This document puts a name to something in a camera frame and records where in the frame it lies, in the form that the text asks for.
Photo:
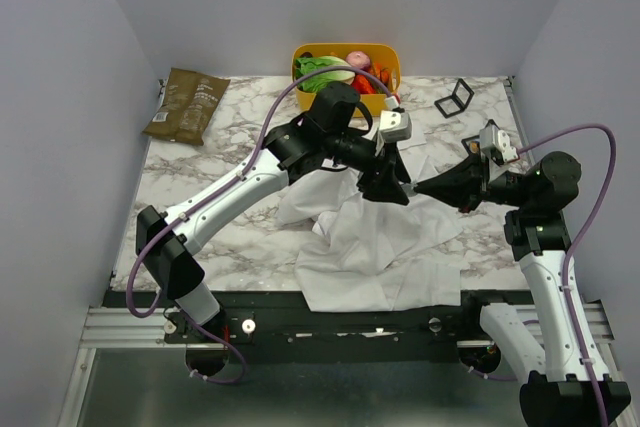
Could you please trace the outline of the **white shirt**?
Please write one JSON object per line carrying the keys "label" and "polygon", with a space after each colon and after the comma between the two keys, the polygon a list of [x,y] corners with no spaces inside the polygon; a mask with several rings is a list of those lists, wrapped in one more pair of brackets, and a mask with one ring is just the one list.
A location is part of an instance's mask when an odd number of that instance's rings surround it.
{"label": "white shirt", "polygon": [[405,311],[461,302],[461,267],[430,252],[462,232],[453,210],[426,196],[408,205],[365,200],[357,173],[315,171],[284,194],[281,226],[313,223],[294,273],[313,312]]}

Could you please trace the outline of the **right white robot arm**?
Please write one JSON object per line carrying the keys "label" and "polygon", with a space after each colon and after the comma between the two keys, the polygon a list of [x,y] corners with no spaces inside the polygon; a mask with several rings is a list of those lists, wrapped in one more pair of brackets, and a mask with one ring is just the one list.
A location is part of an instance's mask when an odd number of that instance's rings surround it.
{"label": "right white robot arm", "polygon": [[507,205],[504,234],[530,290],[539,338],[505,303],[476,304],[460,314],[469,337],[497,343],[520,385],[529,426],[608,426],[629,406],[627,384],[612,378],[591,334],[577,289],[563,209],[578,195],[581,166],[552,152],[526,173],[471,154],[450,170],[417,183],[462,213],[483,202]]}

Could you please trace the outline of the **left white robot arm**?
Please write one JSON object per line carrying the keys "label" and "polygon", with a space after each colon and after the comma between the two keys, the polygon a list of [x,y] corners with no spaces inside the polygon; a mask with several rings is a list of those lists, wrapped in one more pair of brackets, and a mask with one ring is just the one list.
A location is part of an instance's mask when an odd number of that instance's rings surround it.
{"label": "left white robot arm", "polygon": [[194,256],[263,198],[331,161],[358,172],[365,199],[407,204],[403,187],[410,177],[397,144],[410,138],[411,119],[395,96],[385,104],[374,120],[353,87],[332,82],[308,110],[261,135],[256,149],[214,184],[163,212],[147,206],[138,214],[136,263],[188,317],[187,329],[197,340],[220,334],[222,307]]}

